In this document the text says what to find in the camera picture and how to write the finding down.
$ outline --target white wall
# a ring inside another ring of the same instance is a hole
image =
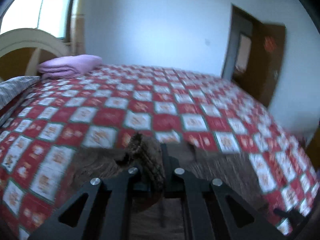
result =
[[[231,3],[260,21],[286,25],[283,67],[269,110],[291,131],[314,129],[320,117],[320,36],[298,0],[86,0],[86,52],[107,64],[220,76]]]

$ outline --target door handle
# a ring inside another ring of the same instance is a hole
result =
[[[279,75],[279,72],[278,72],[277,70],[275,70],[275,71],[273,72],[273,77],[274,77],[275,80],[278,79],[278,75]]]

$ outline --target window frame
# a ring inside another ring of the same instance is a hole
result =
[[[0,30],[1,30],[1,25],[2,25],[2,19],[3,19],[4,15],[6,14],[7,10],[10,8],[10,6],[12,5],[12,3],[14,1],[15,0],[12,0],[12,2],[7,6],[7,8],[3,12],[3,14],[0,16]],[[38,15],[38,23],[37,23],[37,28],[36,29],[39,29],[40,13],[41,13],[43,1],[44,0],[41,1],[39,15]],[[72,16],[73,1],[74,0],[69,0],[68,6],[67,6],[68,10],[67,10],[66,23],[65,23],[66,24],[66,29],[65,29],[64,37],[57,37],[58,40],[61,40],[64,43],[70,43],[71,42],[70,27],[71,27],[71,16]]]

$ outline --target window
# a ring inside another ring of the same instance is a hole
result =
[[[36,28],[68,41],[72,0],[14,0],[3,15],[0,34]]]

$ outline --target brown wooden door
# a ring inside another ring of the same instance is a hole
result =
[[[237,82],[242,89],[268,107],[282,65],[285,26],[255,21],[251,40],[247,69]]]

